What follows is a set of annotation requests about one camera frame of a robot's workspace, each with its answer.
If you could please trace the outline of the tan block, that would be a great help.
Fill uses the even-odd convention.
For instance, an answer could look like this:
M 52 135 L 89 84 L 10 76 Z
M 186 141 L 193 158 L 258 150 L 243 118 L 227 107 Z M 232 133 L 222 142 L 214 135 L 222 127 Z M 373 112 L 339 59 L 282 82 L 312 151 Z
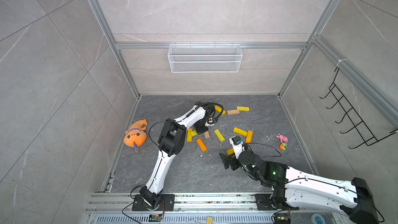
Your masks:
M 236 114 L 239 114 L 239 113 L 240 113 L 239 110 L 229 110 L 229 111 L 227 111 L 228 115 L 236 115 Z
M 206 139 L 209 139 L 209 138 L 210 138 L 209 132 L 206 131 L 206 132 L 204 133 L 204 136 L 205 136 Z

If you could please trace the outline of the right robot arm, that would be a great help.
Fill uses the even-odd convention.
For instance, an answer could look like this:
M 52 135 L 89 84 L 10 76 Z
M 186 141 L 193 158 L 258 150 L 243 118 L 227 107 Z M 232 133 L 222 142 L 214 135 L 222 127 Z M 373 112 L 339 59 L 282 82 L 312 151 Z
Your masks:
M 330 179 L 305 173 L 288 165 L 265 161 L 251 150 L 220 154 L 225 169 L 242 169 L 262 186 L 272 189 L 274 209 L 316 208 L 347 216 L 355 224 L 381 224 L 385 218 L 374 203 L 367 182 Z

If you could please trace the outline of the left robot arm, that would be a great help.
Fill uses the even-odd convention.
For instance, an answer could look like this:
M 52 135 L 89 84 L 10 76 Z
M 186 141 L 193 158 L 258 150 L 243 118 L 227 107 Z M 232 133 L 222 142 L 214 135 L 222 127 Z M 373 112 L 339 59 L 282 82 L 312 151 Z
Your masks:
M 217 123 L 224 112 L 219 103 L 198 101 L 182 116 L 163 121 L 157 147 L 158 157 L 151 176 L 145 186 L 141 186 L 140 195 L 146 207 L 156 210 L 161 204 L 161 194 L 169 168 L 184 146 L 187 130 L 194 127 L 198 134 L 208 131 L 209 126 Z

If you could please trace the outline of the yellow block bottom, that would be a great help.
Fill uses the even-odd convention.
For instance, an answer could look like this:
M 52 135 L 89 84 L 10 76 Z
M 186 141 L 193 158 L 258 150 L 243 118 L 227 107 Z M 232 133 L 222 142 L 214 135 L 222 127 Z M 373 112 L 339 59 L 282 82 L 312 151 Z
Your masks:
M 234 153 L 234 149 L 233 148 L 227 150 L 227 155 L 228 156 L 233 154 L 233 153 Z

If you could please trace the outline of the orange block lower centre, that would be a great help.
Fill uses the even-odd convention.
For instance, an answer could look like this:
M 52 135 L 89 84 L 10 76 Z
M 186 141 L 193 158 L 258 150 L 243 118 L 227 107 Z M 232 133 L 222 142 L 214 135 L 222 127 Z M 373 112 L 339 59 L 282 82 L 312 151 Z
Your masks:
M 197 143 L 198 143 L 199 147 L 201 148 L 202 152 L 207 151 L 207 147 L 205 146 L 205 144 L 203 143 L 203 141 L 201 139 L 197 139 Z

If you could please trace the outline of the yellow-green block centre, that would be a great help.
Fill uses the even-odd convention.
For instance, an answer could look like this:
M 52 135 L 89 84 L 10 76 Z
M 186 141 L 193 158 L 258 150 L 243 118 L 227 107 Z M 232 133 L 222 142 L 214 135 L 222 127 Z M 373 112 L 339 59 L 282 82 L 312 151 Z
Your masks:
M 224 136 L 221 134 L 221 132 L 218 129 L 216 129 L 214 131 L 214 133 L 215 133 L 216 137 L 219 139 L 220 142 L 224 142 L 225 141 Z

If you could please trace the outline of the orange-yellow block right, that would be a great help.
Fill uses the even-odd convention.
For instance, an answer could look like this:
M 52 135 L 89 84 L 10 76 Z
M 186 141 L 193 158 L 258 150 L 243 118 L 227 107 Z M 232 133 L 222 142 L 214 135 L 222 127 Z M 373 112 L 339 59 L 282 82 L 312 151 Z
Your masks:
M 247 136 L 246 136 L 245 143 L 251 143 L 252 137 L 253 137 L 253 132 L 252 132 L 252 131 L 248 131 L 248 132 L 247 132 Z

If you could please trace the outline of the tan block top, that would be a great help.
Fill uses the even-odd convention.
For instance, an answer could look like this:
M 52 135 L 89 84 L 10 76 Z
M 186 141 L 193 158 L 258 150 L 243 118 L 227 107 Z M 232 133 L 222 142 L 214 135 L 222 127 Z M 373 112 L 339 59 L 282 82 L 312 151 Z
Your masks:
M 228 115 L 236 115 L 236 114 L 239 114 L 239 113 L 240 113 L 239 110 L 229 110 L 229 111 L 227 111 Z

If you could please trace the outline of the small orange green toy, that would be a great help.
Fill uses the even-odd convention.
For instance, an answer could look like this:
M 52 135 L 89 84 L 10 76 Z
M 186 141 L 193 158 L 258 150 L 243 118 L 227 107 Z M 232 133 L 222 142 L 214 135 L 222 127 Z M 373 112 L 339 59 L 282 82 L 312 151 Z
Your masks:
M 286 150 L 287 149 L 287 145 L 288 145 L 287 143 L 281 143 L 280 146 L 279 146 L 279 149 L 280 150 Z

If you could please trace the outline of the pink pig toy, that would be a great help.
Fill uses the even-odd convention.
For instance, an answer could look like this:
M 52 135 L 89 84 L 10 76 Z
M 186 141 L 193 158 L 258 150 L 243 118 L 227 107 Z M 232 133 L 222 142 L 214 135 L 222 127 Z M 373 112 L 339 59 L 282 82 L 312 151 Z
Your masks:
M 282 134 L 278 134 L 277 138 L 281 141 L 281 143 L 288 143 L 288 138 Z

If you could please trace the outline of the yellow-green block top right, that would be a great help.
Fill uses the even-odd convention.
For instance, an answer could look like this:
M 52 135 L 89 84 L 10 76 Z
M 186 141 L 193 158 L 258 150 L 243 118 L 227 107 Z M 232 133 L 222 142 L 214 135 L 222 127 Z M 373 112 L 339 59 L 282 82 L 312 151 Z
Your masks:
M 244 111 L 244 112 L 249 112 L 250 108 L 249 107 L 244 107 L 244 106 L 238 106 L 237 107 L 238 111 Z

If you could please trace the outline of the orange plush toy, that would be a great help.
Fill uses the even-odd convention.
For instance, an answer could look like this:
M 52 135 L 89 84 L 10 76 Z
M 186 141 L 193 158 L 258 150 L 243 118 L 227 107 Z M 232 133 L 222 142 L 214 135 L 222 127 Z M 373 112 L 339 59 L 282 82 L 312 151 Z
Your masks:
M 125 131 L 125 137 L 123 139 L 124 144 L 134 148 L 135 152 L 138 152 L 138 148 L 142 146 L 147 139 L 147 134 L 145 133 L 147 125 L 146 119 L 131 124 L 129 129 Z

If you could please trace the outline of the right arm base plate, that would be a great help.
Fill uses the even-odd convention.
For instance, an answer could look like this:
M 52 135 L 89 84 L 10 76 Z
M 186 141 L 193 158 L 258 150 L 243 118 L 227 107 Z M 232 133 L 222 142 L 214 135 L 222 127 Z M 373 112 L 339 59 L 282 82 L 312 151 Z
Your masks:
M 281 197 L 273 197 L 272 194 L 255 194 L 257 209 L 259 211 L 270 211 L 270 210 L 299 210 L 299 207 L 293 207 L 288 205 L 284 198 Z

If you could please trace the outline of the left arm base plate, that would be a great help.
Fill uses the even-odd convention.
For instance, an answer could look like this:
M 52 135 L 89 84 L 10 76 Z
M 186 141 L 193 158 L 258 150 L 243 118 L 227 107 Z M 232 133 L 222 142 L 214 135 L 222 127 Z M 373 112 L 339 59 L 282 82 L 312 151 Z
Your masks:
M 155 197 L 154 201 L 146 201 L 142 195 L 136 195 L 133 200 L 132 211 L 172 211 L 175 204 L 174 194 Z

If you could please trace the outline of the aluminium rail frame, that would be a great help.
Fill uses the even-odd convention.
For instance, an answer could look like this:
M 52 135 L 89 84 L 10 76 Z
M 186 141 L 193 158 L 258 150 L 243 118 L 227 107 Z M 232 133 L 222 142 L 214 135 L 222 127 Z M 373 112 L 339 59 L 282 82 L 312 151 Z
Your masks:
M 268 205 L 264 192 L 173 192 L 149 210 L 137 193 L 94 193 L 84 204 L 89 224 L 347 224 L 349 219 L 331 211 L 286 210 Z

